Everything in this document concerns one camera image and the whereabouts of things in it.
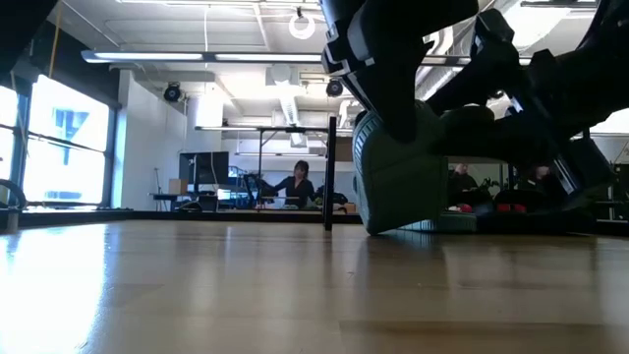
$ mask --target woman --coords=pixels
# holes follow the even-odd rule
[[[308,198],[312,199],[315,194],[313,183],[308,180],[308,170],[310,167],[305,161],[297,161],[293,170],[293,177],[286,177],[280,184],[273,189],[279,192],[286,189],[285,206],[296,206],[303,208],[308,202]]]

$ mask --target light fixture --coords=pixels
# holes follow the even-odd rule
[[[259,152],[234,152],[237,156],[260,156]],[[275,156],[275,157],[323,157],[323,155],[316,153],[297,153],[297,152],[263,152],[262,156]]]
[[[297,29],[296,23],[300,19],[306,19],[308,21],[308,24],[306,25],[304,29]],[[308,16],[308,15],[302,15],[302,16],[294,15],[291,18],[291,21],[288,23],[288,31],[291,33],[291,35],[301,40],[309,39],[310,37],[312,37],[313,34],[315,34],[315,29],[316,29],[315,19],[313,19],[313,17]]]
[[[596,0],[577,0],[577,1],[557,1],[557,0],[537,0],[537,1],[523,1],[520,3],[522,7],[534,7],[534,8],[567,8],[567,9],[596,9],[598,1]]]
[[[85,61],[98,63],[230,63],[230,64],[321,64],[317,53],[215,53],[215,52],[81,52]],[[464,67],[471,61],[466,56],[427,55],[424,66]],[[521,57],[520,64],[528,65],[531,57]]]
[[[256,127],[195,127],[195,130],[215,132],[256,132]]]
[[[320,54],[220,53],[214,57],[218,62],[321,63]]]
[[[311,0],[117,0],[122,4],[157,4],[168,6],[226,6],[226,7],[246,7],[261,5],[264,7],[295,7],[320,9],[316,1]]]
[[[94,53],[94,56],[100,60],[185,60],[185,61],[201,61],[203,55],[200,53],[141,53],[141,52],[110,52],[110,53]]]

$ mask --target black shirt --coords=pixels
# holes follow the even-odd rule
[[[286,200],[284,205],[297,206],[303,208],[308,202],[308,198],[312,198],[315,194],[315,187],[313,183],[307,179],[302,180],[297,188],[295,188],[295,177],[286,177],[280,184],[275,186],[275,191],[281,191],[286,189],[286,197],[294,198],[298,197],[298,200]]]
[[[469,174],[458,174],[456,172],[450,175],[448,180],[448,194],[461,193],[463,191],[470,191],[474,188],[479,188],[474,177]]]

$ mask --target ceiling light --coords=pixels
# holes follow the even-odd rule
[[[259,152],[235,152],[237,156],[260,156]],[[295,153],[295,152],[263,152],[262,156],[276,156],[276,157],[322,157],[322,155],[316,153]]]
[[[218,131],[218,132],[256,132],[256,127],[195,127],[196,130]]]
[[[224,53],[216,54],[215,58],[219,62],[321,63],[319,54]]]
[[[156,60],[156,61],[201,61],[203,55],[200,53],[138,53],[138,52],[112,52],[94,53],[100,60]]]
[[[296,23],[300,19],[306,19],[308,21],[305,29],[297,29]],[[288,23],[288,31],[297,39],[309,39],[313,36],[313,34],[315,34],[315,20],[308,15],[303,15],[301,17],[298,15],[294,15],[291,18],[291,21]]]
[[[577,1],[557,1],[557,0],[543,0],[543,1],[523,1],[520,6],[522,7],[536,7],[536,8],[568,8],[568,9],[595,9],[598,5],[596,0],[577,0]]]
[[[119,3],[123,4],[160,4],[160,5],[176,5],[176,6],[230,6],[230,7],[241,7],[241,6],[251,6],[254,4],[260,4],[265,7],[288,7],[288,6],[302,6],[307,8],[316,8],[320,7],[316,3],[316,1],[311,0],[118,0]]]

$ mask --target black pole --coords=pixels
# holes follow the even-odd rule
[[[508,167],[507,178],[509,180],[509,190],[512,191],[515,189],[515,169],[513,168],[513,165],[510,163]]]
[[[334,213],[334,164],[336,162],[336,117],[330,117],[327,132],[327,166],[325,168],[325,189],[323,191],[323,226],[332,230]]]
[[[263,146],[263,141],[262,141],[262,133],[264,133],[263,129],[259,130],[259,155],[257,157],[257,204],[260,205],[260,201],[262,200],[262,193],[261,193],[261,187],[262,187],[262,146]]]
[[[500,168],[500,170],[498,171],[498,185],[500,191],[502,191],[504,190],[504,165],[502,163],[499,163],[498,168]]]

